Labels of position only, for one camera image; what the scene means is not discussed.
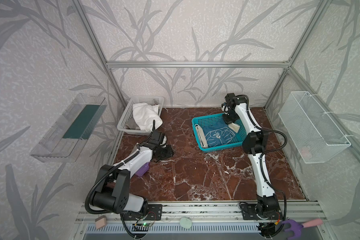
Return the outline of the blue beige Doraemon towel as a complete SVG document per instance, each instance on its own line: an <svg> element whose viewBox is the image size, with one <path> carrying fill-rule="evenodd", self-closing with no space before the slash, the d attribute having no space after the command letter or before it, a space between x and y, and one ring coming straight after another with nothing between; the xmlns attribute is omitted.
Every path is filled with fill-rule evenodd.
<svg viewBox="0 0 360 240"><path fill-rule="evenodd" d="M231 144L240 130L238 124L225 124L224 120L219 120L212 126L201 127L195 125L197 136L203 149L219 147Z"/></svg>

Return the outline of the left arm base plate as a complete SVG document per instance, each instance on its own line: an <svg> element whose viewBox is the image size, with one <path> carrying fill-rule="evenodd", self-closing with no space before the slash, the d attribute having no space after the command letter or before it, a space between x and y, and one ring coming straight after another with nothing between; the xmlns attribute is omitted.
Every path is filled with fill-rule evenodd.
<svg viewBox="0 0 360 240"><path fill-rule="evenodd" d="M163 205L161 204L148 204L143 207L141 212L128 211L123 214L125 221L137 221L140 219L148 221L160 221L163 213Z"/></svg>

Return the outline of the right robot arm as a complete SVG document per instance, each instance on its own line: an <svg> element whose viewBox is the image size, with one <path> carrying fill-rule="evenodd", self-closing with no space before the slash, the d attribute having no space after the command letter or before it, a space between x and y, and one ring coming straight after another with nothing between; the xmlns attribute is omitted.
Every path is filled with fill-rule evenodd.
<svg viewBox="0 0 360 240"><path fill-rule="evenodd" d="M222 104L222 110L224 112L223 120L227 125L240 120L247 133L242 143L242 149L251 161L255 176L257 186L256 213L259 217L266 218L269 214L280 210L276 192L282 193L284 200L287 200L286 194L271 184L266 166L266 155L284 148L288 141L287 136L280 131L262 128L251 112L249 98L246 95L227 94L225 102ZM281 135L285 142L276 149L267 150L270 133Z"/></svg>

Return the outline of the white towel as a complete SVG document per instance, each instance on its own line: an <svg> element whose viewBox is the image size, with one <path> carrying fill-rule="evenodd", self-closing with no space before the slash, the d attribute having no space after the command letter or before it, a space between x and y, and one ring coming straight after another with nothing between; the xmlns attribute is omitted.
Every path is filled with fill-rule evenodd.
<svg viewBox="0 0 360 240"><path fill-rule="evenodd" d="M147 103L133 104L133 118L140 129L151 132L155 122L155 129L163 124L159 115L160 105L149 105Z"/></svg>

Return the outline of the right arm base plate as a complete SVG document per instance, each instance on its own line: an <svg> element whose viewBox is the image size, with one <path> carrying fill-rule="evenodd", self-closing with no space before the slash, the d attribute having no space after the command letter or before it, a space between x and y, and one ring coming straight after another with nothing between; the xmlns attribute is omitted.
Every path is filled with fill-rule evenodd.
<svg viewBox="0 0 360 240"><path fill-rule="evenodd" d="M267 211L260 209L257 203L240 202L239 208L241 210L244 220L253 221L271 221L277 222L283 219L283 213L279 205L271 207Z"/></svg>

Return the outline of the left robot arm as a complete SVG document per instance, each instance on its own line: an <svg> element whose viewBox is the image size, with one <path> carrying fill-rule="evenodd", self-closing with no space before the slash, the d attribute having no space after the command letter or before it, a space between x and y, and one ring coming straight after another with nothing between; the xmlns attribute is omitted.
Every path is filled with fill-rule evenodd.
<svg viewBox="0 0 360 240"><path fill-rule="evenodd" d="M85 199L89 214L106 213L146 216L148 201L130 193L131 177L143 175L151 160L161 161L174 155L163 132L153 130L142 142L135 145L131 154L114 165L100 168L95 184Z"/></svg>

